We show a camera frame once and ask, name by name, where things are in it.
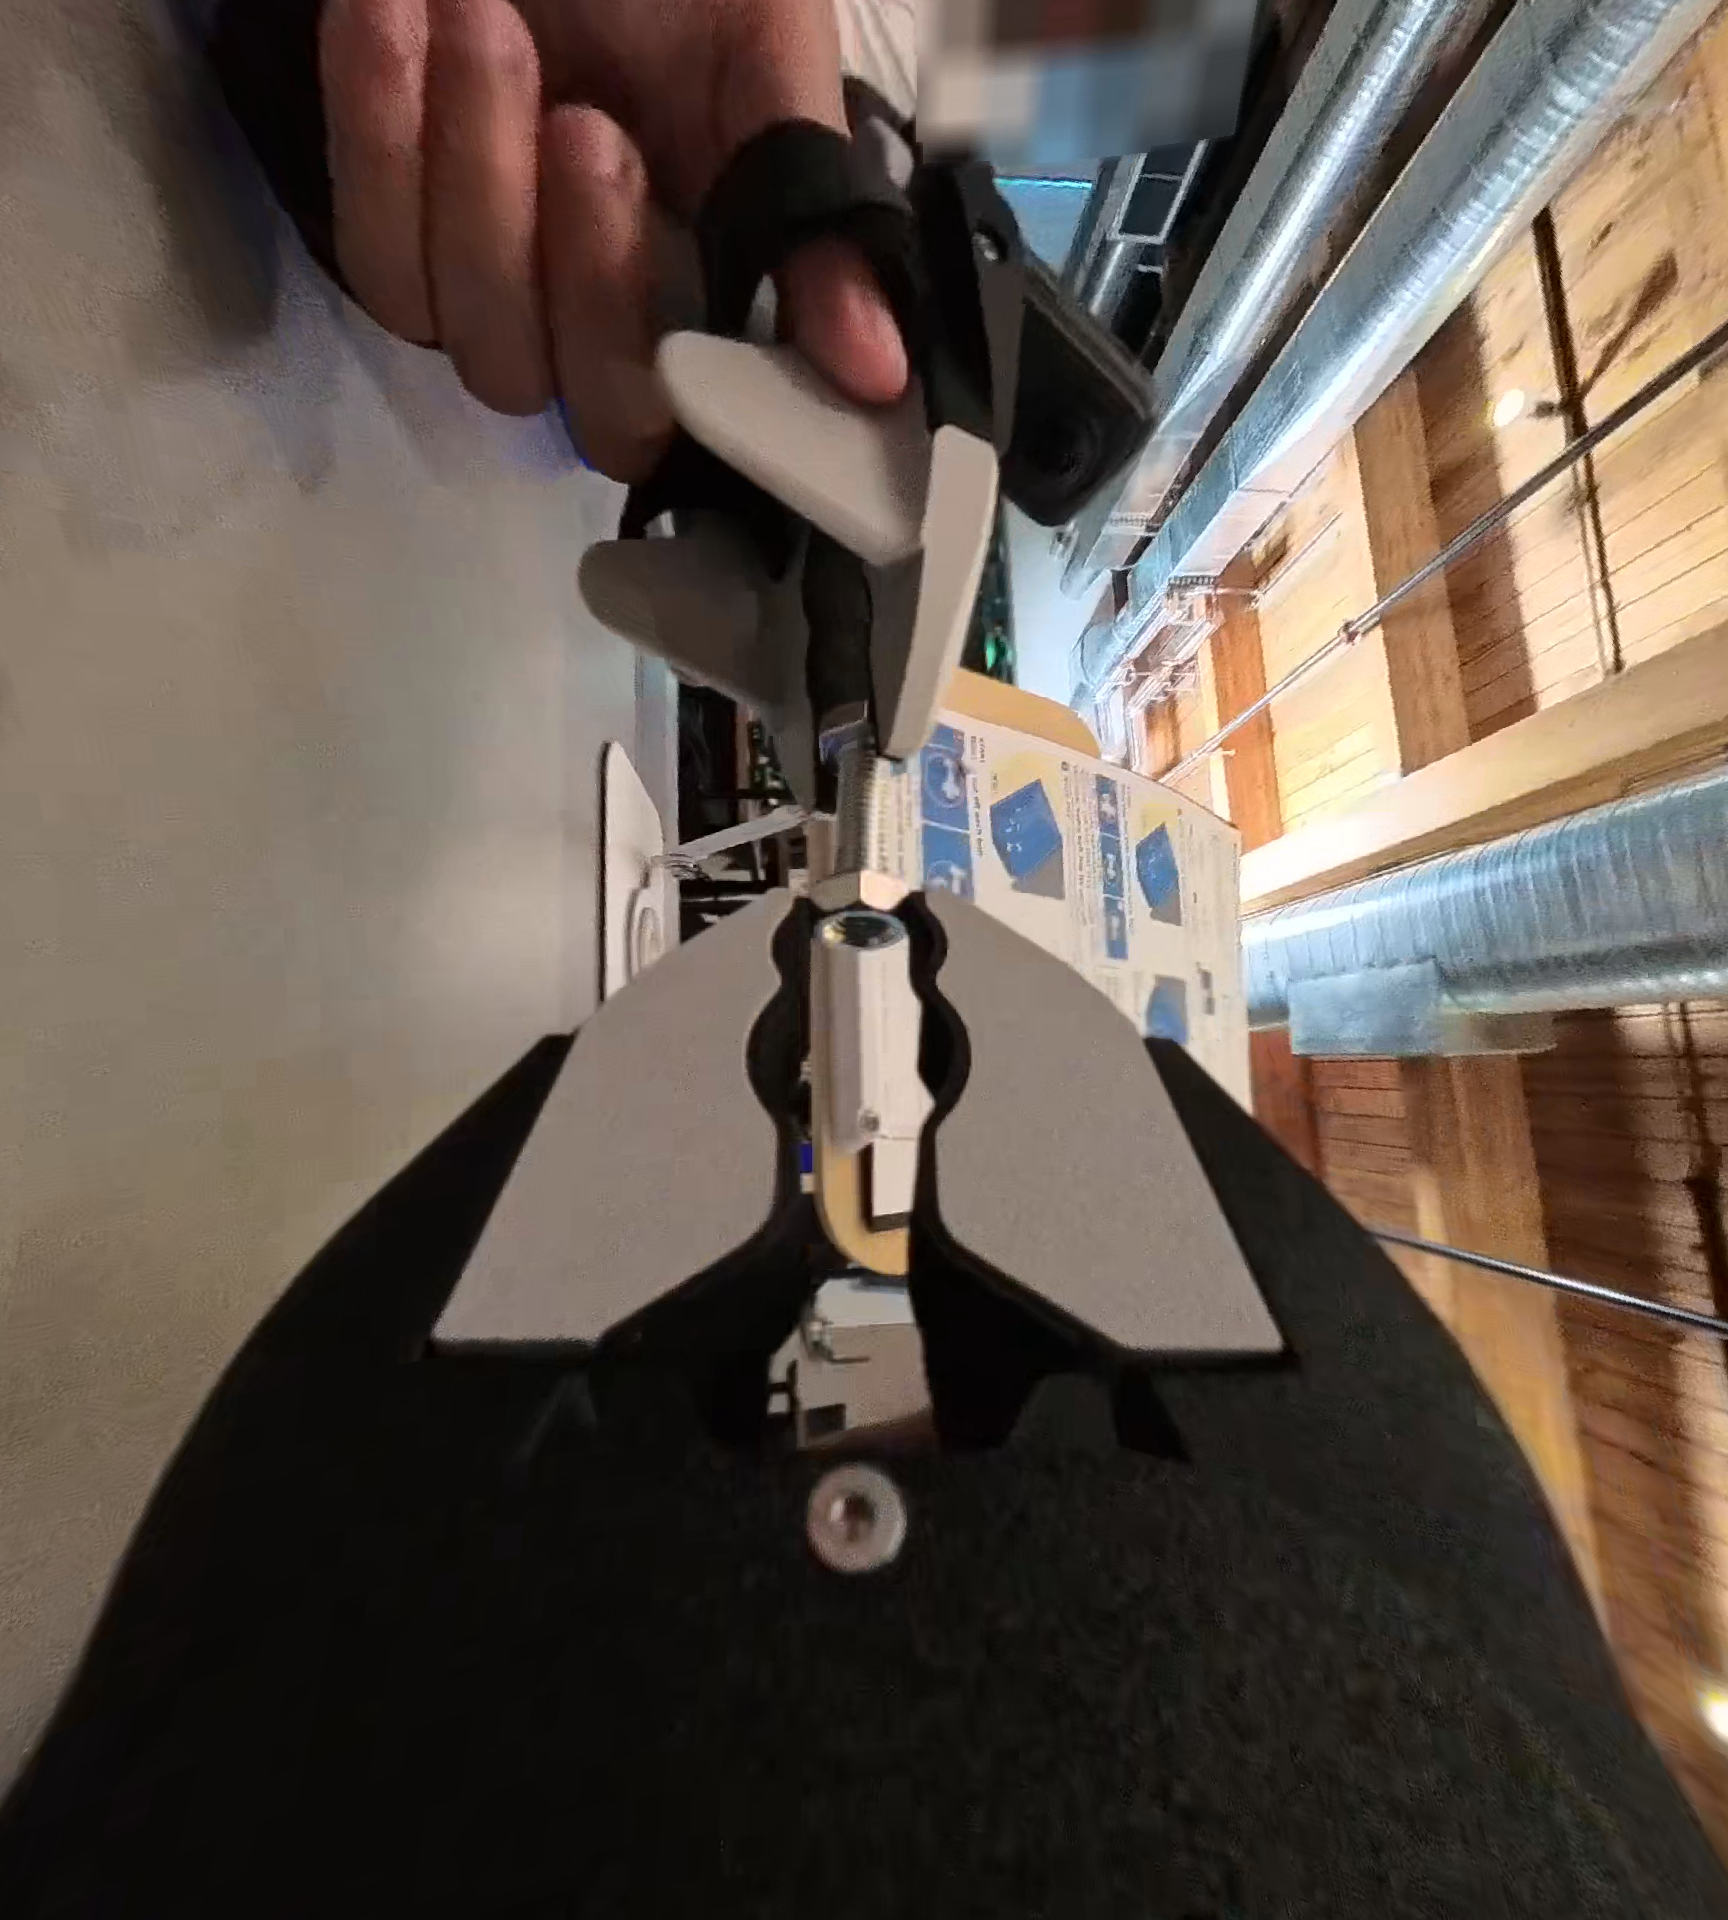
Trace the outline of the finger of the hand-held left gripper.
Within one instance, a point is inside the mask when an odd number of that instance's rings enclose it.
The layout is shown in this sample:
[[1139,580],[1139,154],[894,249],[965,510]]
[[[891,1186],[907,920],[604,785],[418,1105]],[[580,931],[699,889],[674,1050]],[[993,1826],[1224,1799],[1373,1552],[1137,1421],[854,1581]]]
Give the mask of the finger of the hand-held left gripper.
[[613,635],[749,708],[781,766],[818,761],[795,563],[775,582],[736,532],[599,541],[577,563],[577,592]]
[[785,570],[801,569],[815,730],[861,698],[881,756],[912,756],[943,708],[986,563],[994,451],[931,426],[919,390],[855,403],[779,344],[672,331],[656,373],[686,437],[802,525]]

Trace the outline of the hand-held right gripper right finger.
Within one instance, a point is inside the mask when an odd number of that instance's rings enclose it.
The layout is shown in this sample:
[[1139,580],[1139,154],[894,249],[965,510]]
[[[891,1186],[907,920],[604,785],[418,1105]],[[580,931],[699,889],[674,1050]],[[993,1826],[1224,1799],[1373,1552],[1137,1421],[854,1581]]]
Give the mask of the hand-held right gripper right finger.
[[909,913],[925,1122],[907,1288],[953,1452],[1074,1399],[1179,1455],[1164,1386],[1284,1363],[1284,1334],[1151,1050],[1081,975],[953,896]]

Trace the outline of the thick steel bolt with nut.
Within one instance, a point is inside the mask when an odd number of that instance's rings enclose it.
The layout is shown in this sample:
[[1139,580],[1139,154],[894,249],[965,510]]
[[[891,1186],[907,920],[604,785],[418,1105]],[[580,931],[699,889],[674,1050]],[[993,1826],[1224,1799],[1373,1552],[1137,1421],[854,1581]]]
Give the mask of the thick steel bolt with nut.
[[815,798],[830,802],[830,856],[809,899],[826,918],[900,910],[914,894],[894,863],[900,764],[881,756],[867,700],[843,700],[818,714],[811,776]]

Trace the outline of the person's left hand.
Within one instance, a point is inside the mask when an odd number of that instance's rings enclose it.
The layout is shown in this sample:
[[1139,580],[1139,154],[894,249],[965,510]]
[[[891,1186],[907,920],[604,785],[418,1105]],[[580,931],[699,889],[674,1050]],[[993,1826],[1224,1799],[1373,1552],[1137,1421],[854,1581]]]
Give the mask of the person's left hand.
[[339,2],[317,26],[333,252],[398,340],[486,408],[560,405],[635,485],[674,419],[655,373],[684,227],[781,124],[847,128],[844,84],[907,116],[923,5]]

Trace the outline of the printed instruction sheet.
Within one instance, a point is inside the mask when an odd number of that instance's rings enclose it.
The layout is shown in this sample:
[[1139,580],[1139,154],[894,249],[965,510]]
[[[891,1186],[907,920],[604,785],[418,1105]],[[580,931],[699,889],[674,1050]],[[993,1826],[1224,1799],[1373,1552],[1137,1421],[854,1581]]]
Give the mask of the printed instruction sheet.
[[1255,1109],[1237,829],[1171,786],[946,714],[902,775],[900,865],[1085,977]]

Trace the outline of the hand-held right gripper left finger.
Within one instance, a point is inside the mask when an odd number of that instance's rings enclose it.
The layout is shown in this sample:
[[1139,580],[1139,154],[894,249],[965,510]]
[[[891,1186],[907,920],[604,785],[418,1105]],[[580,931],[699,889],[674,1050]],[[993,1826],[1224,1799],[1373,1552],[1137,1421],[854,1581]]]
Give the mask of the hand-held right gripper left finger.
[[811,910],[771,894],[570,1040],[440,1310],[447,1357],[563,1362],[606,1402],[681,1389],[757,1442],[815,1288],[797,1092]]

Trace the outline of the white document stand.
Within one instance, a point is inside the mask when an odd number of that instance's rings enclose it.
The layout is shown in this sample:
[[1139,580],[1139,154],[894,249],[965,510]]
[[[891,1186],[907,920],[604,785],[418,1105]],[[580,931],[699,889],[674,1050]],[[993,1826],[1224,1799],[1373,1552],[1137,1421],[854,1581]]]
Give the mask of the white document stand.
[[923,1007],[912,946],[891,931],[894,891],[866,875],[873,851],[855,819],[773,808],[688,845],[666,836],[659,805],[619,742],[599,766],[599,996],[613,997],[678,949],[678,885],[705,880],[740,848],[805,839],[791,885],[823,920],[805,964],[805,1073],[797,1186],[827,1244],[818,1281],[785,1343],[781,1384],[805,1448],[919,1442],[931,1436],[923,1340],[907,1295],[932,1092],[923,1086]]

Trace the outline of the large silver air duct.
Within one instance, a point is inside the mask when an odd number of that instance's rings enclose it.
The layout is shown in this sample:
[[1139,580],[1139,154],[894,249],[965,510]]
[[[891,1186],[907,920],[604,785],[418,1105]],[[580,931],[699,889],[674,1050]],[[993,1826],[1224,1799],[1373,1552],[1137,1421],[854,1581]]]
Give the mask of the large silver air duct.
[[1245,1014],[1309,1057],[1521,1055],[1552,1020],[1728,1001],[1728,766],[1267,910]]

